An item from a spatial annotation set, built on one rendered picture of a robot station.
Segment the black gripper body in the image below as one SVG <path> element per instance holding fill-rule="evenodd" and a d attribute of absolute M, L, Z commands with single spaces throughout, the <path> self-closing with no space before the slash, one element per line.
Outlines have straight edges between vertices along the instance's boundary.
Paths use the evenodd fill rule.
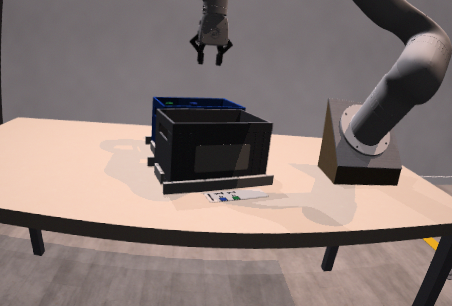
<path fill-rule="evenodd" d="M 228 19 L 220 15 L 201 16 L 198 31 L 200 42 L 213 46 L 226 46 L 228 44 Z"/>

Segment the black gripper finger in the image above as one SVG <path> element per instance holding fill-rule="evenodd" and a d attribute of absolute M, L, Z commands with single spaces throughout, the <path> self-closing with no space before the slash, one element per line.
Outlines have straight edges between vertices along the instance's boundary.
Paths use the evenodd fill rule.
<path fill-rule="evenodd" d="M 224 48 L 223 48 L 223 46 L 217 46 L 218 54 L 216 56 L 216 65 L 221 66 L 223 54 L 232 46 L 233 46 L 233 44 L 230 42 L 229 39 L 228 39 L 228 45 L 226 45 Z"/>
<path fill-rule="evenodd" d="M 198 52 L 198 57 L 197 57 L 197 62 L 198 64 L 203 64 L 203 58 L 204 58 L 204 53 L 203 53 L 203 49 L 205 47 L 204 44 L 201 44 L 198 46 L 196 44 L 196 40 L 198 39 L 199 33 L 197 35 L 195 35 L 191 40 L 190 43 L 192 44 L 192 46 L 197 50 Z M 202 47 L 201 47 L 202 46 Z M 201 48 L 200 48 L 201 47 Z"/>

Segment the white paper pick list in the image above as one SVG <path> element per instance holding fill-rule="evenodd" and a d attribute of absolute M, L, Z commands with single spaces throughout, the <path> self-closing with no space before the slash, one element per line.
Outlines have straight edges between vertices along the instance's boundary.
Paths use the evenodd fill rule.
<path fill-rule="evenodd" d="M 203 194 L 210 201 L 210 203 L 269 197 L 260 188 L 235 190 L 235 191 L 224 191 L 224 192 L 211 192 L 211 193 L 203 193 Z"/>

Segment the blue plastic bottle crate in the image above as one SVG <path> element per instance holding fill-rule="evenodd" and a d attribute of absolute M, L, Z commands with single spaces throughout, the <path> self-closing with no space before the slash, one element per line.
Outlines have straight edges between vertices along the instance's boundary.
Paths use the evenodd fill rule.
<path fill-rule="evenodd" d="M 166 102 L 173 103 L 173 106 L 165 106 Z M 197 106 L 189 106 L 190 102 L 197 103 Z M 151 141 L 154 141 L 154 143 L 156 130 L 156 109 L 170 109 L 170 108 L 235 109 L 231 101 L 222 98 L 153 97 Z"/>

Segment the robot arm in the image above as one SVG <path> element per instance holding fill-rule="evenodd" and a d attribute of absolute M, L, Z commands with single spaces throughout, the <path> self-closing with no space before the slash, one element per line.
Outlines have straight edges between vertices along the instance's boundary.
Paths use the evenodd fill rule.
<path fill-rule="evenodd" d="M 340 128 L 348 145 L 362 155 L 377 156 L 389 145 L 387 131 L 415 105 L 426 103 L 437 92 L 450 62 L 452 45 L 436 22 L 406 0 L 353 2 L 405 45 L 364 104 L 348 107 L 341 116 Z"/>

